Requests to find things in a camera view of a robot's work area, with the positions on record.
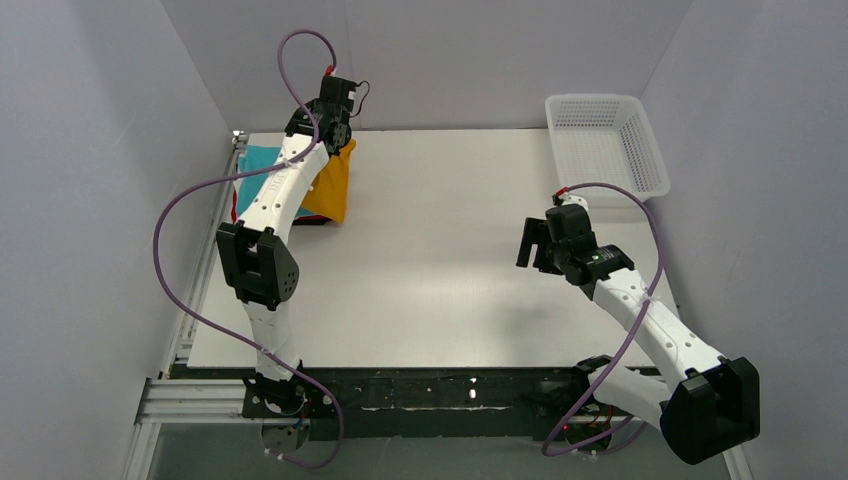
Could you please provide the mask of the yellow t-shirt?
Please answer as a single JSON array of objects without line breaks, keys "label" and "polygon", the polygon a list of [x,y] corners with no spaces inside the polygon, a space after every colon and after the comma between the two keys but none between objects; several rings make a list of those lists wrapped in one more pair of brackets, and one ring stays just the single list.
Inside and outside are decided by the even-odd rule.
[{"label": "yellow t-shirt", "polygon": [[350,179],[350,162],[357,145],[351,139],[338,154],[330,157],[327,165],[319,172],[306,194],[301,208],[307,217],[323,217],[342,224],[347,213]]}]

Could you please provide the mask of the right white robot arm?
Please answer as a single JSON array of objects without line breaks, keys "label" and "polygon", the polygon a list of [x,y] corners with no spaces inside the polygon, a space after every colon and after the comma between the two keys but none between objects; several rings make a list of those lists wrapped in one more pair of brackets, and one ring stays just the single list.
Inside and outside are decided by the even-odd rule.
[{"label": "right white robot arm", "polygon": [[633,261],[615,245],[600,246],[583,201],[548,209],[523,227],[519,267],[564,278],[611,315],[661,377],[620,365],[621,352],[578,363],[579,395],[542,444],[595,401],[617,407],[658,429],[673,453],[695,465],[757,438],[761,431],[760,376],[746,358],[730,359],[699,339],[652,295]]}]

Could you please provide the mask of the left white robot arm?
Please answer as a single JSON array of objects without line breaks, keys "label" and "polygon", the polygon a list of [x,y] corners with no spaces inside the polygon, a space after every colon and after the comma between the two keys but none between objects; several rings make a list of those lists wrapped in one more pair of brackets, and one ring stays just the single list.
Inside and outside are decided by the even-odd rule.
[{"label": "left white robot arm", "polygon": [[235,291],[259,344],[254,376],[247,379],[257,401],[280,411],[306,401],[295,381],[300,364],[288,318],[288,300],[299,281],[299,266],[287,241],[309,188],[332,155],[351,140],[349,125],[357,83],[337,76],[322,79],[317,98],[293,114],[270,173],[248,208],[216,232],[224,278]]}]

